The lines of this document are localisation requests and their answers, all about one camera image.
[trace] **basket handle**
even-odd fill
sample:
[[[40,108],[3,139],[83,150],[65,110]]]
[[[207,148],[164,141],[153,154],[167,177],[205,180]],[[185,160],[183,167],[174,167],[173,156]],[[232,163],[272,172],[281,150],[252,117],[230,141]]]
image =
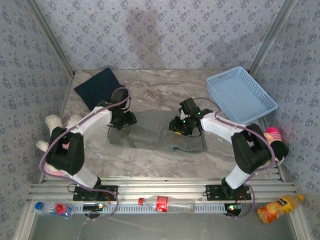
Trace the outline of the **basket handle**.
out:
[[[228,74],[229,74],[229,73],[223,74],[223,75],[219,76],[219,78],[220,78],[220,79],[221,79],[221,78],[224,78],[224,77],[228,76]]]

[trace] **red bottle cap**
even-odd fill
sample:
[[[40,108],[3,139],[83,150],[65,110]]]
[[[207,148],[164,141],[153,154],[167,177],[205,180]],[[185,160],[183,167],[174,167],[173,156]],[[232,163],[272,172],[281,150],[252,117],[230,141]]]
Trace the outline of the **red bottle cap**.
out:
[[[143,205],[143,204],[144,204],[144,199],[143,199],[143,197],[140,197],[140,198],[139,198],[138,204],[139,204],[139,205]]]

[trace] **dark blue cushion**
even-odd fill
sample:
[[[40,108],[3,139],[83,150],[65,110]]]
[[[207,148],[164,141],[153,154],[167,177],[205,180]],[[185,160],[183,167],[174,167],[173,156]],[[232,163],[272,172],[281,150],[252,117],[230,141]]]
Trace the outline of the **dark blue cushion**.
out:
[[[101,101],[108,101],[112,93],[121,85],[110,68],[99,72],[89,80],[74,88],[90,110]]]

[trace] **plastic bottle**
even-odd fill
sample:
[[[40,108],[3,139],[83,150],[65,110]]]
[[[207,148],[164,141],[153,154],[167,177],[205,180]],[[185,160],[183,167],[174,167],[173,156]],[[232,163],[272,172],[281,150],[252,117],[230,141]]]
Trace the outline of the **plastic bottle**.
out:
[[[283,196],[277,201],[259,207],[256,213],[265,224],[268,224],[284,214],[293,212],[304,200],[302,194]]]
[[[190,199],[179,199],[168,196],[151,196],[139,198],[139,205],[152,208],[153,211],[164,213],[191,213],[195,211],[195,202]]]
[[[44,203],[39,201],[34,208],[37,209],[38,214],[56,215],[65,219],[69,219],[73,213],[71,206],[62,203]]]

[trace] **marble surface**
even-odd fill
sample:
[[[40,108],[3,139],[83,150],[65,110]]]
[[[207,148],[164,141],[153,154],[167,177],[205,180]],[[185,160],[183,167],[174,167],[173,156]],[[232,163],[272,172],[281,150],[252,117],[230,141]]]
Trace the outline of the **marble surface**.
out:
[[[77,71],[66,102],[63,122],[71,115],[90,110],[74,88],[99,70]],[[189,97],[209,97],[206,79],[219,72],[210,70],[114,70],[122,85],[131,89],[130,110],[177,111]],[[197,100],[201,109],[216,110],[210,102]],[[233,149],[226,140],[206,132],[208,150],[201,153],[165,152],[123,147],[109,143],[108,127],[94,133],[85,143],[85,165],[98,176],[204,177],[223,178],[235,166]]]

